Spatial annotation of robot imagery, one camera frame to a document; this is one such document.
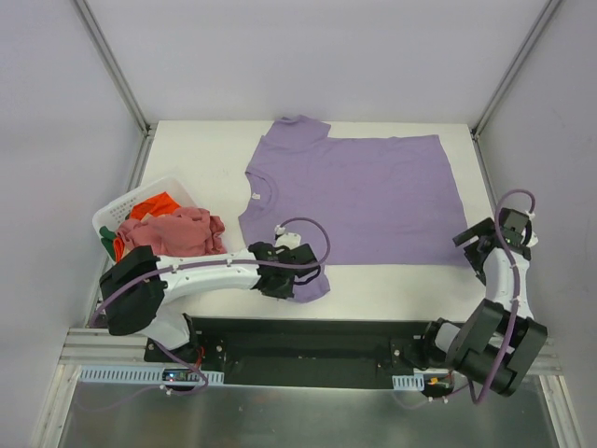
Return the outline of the lavender purple t-shirt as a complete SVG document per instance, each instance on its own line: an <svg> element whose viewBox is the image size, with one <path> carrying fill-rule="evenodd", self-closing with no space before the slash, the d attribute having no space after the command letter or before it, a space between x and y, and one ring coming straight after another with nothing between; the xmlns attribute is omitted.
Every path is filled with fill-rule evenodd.
<svg viewBox="0 0 597 448"><path fill-rule="evenodd" d="M330 265L465 267L452 239L466 226L436 135L334 138L328 124L273 122L245 169L251 198L239 217L247 243L287 221Z"/></svg>

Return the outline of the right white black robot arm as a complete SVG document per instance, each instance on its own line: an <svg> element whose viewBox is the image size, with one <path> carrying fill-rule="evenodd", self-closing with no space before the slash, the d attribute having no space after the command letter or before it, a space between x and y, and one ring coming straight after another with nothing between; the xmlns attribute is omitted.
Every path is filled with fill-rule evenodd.
<svg viewBox="0 0 597 448"><path fill-rule="evenodd" d="M526 298L531 239L531 219L510 208L453 238L485 297L463 325L440 318L427 326L419 341L421 368L456 371L481 385L475 401L490 391L511 396L547 340Z"/></svg>

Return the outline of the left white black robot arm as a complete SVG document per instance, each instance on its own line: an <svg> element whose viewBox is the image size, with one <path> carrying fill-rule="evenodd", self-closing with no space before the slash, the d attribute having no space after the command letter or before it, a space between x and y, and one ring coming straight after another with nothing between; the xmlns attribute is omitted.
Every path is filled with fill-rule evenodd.
<svg viewBox="0 0 597 448"><path fill-rule="evenodd" d="M257 290L274 299L295 296L322 271L309 245L295 248L257 242L234 253L199 257L158 256L135 248L99 281L100 312L113 336L142 334L164 347L175 362L195 357L190 320L171 308L180 298L223 289Z"/></svg>

